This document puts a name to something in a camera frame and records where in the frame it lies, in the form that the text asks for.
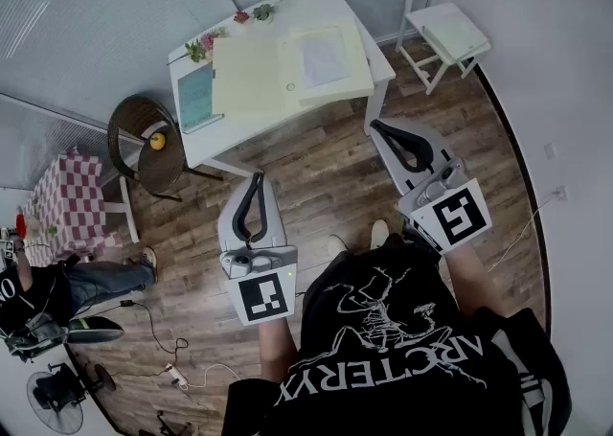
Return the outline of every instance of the white sneaker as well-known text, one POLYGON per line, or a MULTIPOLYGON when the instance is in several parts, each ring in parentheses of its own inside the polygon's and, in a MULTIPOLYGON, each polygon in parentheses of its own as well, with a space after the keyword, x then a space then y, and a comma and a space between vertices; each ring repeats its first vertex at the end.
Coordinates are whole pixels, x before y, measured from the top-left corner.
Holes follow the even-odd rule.
POLYGON ((153 267, 153 274, 155 274, 155 282, 157 283, 157 255, 151 247, 145 247, 143 250, 143 259, 153 267))
POLYGON ((328 237, 328 253, 331 257, 336 257, 341 252, 347 250, 347 245, 336 235, 330 235, 328 237))
POLYGON ((373 231, 371 232, 371 250, 379 248, 387 238, 390 236, 390 229, 387 227, 387 223, 383 219, 378 219, 373 225, 373 231))

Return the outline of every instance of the wooden floor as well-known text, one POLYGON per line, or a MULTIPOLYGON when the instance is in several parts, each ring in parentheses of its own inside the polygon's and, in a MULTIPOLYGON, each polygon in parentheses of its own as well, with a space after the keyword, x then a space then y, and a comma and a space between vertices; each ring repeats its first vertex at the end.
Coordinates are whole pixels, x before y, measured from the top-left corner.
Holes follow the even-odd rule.
MULTIPOLYGON (((418 43, 407 48, 417 57, 428 56, 418 43)), ((399 55, 390 48, 384 51, 397 79, 390 84, 383 115, 433 126, 465 159, 468 175, 479 179, 493 220, 493 228, 476 241, 477 249, 486 264, 494 264, 529 219, 529 203, 509 138, 490 100, 474 74, 459 80, 459 72, 453 70, 426 96, 399 55)), ((328 235, 337 234, 351 249, 361 251, 369 244, 370 228, 377 218, 385 218, 391 229, 399 231, 400 217, 394 209, 399 195, 362 130, 365 103, 331 104, 232 150, 273 181, 288 243, 298 246, 299 291, 306 290, 330 261, 328 235)), ((224 293, 225 277, 217 258, 216 219, 242 180, 227 173, 223 176, 227 180, 218 183, 183 175, 175 188, 182 203, 158 200, 132 186, 142 241, 139 246, 109 251, 110 255, 119 252, 118 260, 138 257, 144 245, 157 251, 159 284, 132 297, 149 306, 164 345, 170 347, 177 337, 189 339, 189 349, 179 352, 178 367, 192 384, 203 384, 204 369, 219 362, 244 378, 259 373, 257 329, 245 329, 237 320, 224 293)), ((129 242, 126 227, 120 231, 129 242)), ((530 307, 543 323, 540 257, 534 230, 529 235, 492 274, 512 310, 530 307)), ((92 311, 116 304, 109 302, 92 311)), ((300 300, 297 305, 300 311, 300 300)), ((117 391, 101 391, 99 399, 121 431, 136 435, 142 428, 159 434, 155 415, 163 410, 176 429, 189 421, 200 425, 201 434, 219 434, 232 374, 214 368, 206 388, 189 392, 170 386, 166 373, 131 376, 159 373, 172 356, 157 347, 143 309, 116 309, 105 316, 120 323, 125 336, 74 351, 81 365, 98 362, 111 374, 120 373, 114 377, 117 391)), ((296 340, 300 320, 300 315, 290 319, 296 340)))

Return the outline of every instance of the white chair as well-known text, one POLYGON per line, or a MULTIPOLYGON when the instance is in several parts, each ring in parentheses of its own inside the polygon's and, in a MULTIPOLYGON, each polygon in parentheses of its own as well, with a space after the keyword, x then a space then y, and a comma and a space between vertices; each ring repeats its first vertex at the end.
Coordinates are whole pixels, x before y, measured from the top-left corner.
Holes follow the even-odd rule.
POLYGON ((479 61, 481 61, 485 53, 491 49, 491 46, 489 42, 486 42, 485 44, 479 46, 473 51, 470 51, 464 56, 454 58, 445 49, 444 43, 433 42, 431 39, 428 39, 427 36, 424 36, 423 28, 425 25, 433 25, 433 23, 439 23, 440 25, 444 18, 457 19, 461 17, 462 21, 467 27, 469 27, 470 30, 474 29, 476 33, 482 35, 481 32, 453 3, 443 3, 434 7, 428 7, 417 11, 411 11, 412 5, 413 0, 405 0, 404 15, 402 16, 400 31, 398 32, 396 51, 402 53, 402 55, 406 58, 411 67, 415 70, 415 73, 418 75, 418 77, 420 77, 420 80, 423 81, 423 84, 426 88, 425 93, 429 95, 432 90, 434 90, 434 87, 437 86, 437 83, 439 83, 444 72, 449 66, 457 64, 460 70, 462 70, 462 78, 465 78, 472 71, 475 65, 479 61), (411 25, 413 25, 415 30, 420 33, 421 37, 423 37, 430 45, 430 47, 436 53, 434 56, 422 59, 421 61, 414 61, 406 52, 406 50, 402 47, 402 40, 404 38, 407 20, 411 23, 411 25), (468 64, 468 66, 465 67, 464 61, 471 57, 472 61, 468 64), (434 76, 434 79, 432 79, 432 81, 429 81, 427 72, 422 70, 421 67, 437 60, 440 60, 443 65, 434 76))

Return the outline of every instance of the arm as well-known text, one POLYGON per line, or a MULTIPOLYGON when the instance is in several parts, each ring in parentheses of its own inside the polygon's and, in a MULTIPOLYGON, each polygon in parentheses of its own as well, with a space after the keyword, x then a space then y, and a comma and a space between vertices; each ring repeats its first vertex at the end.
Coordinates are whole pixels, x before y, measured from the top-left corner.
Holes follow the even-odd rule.
POLYGON ((24 251, 23 241, 21 239, 16 239, 14 241, 14 245, 15 256, 17 257, 17 274, 19 276, 19 283, 21 283, 23 290, 27 291, 34 283, 34 279, 32 278, 32 269, 30 268, 30 262, 28 261, 28 257, 24 251))
POLYGON ((281 383, 298 359, 298 351, 287 320, 278 318, 260 324, 261 377, 281 383))
POLYGON ((470 318, 480 307, 505 315, 502 298, 470 243, 445 256, 460 313, 470 318))

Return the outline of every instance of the red object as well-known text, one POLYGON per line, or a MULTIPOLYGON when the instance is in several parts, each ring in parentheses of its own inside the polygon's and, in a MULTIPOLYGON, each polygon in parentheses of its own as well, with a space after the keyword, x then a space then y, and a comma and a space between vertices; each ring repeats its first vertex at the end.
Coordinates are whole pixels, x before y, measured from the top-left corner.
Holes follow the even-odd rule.
POLYGON ((23 215, 17 215, 17 223, 16 223, 17 233, 19 237, 22 239, 26 238, 26 220, 23 218, 23 215))
POLYGON ((234 21, 239 24, 244 24, 247 20, 249 20, 249 13, 246 11, 237 11, 237 14, 234 16, 234 21))

